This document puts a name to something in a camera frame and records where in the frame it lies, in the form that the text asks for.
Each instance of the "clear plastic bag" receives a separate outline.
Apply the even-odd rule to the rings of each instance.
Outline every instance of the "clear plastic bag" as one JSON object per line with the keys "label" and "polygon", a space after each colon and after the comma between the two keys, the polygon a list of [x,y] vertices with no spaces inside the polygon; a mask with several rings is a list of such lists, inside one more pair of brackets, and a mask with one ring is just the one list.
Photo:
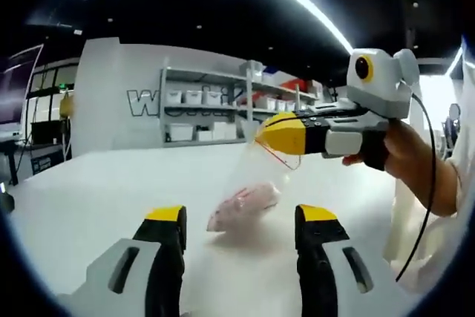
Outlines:
{"label": "clear plastic bag", "polygon": [[276,206],[300,157],[273,151],[254,141],[245,148],[222,202],[209,218],[209,232],[225,232],[256,221]]}

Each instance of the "white tabletop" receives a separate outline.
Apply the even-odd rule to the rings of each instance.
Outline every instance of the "white tabletop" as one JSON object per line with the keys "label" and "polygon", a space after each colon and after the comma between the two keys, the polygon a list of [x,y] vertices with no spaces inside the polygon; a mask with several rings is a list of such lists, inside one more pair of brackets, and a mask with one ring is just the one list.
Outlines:
{"label": "white tabletop", "polygon": [[294,250],[299,203],[337,214],[352,239],[382,255],[394,179],[320,155],[303,158],[281,202],[246,236],[206,232],[245,145],[110,151],[48,169],[10,193],[11,222],[52,293],[71,293],[86,267],[120,238],[131,238],[153,208],[188,211],[182,311],[212,316],[299,316]]}

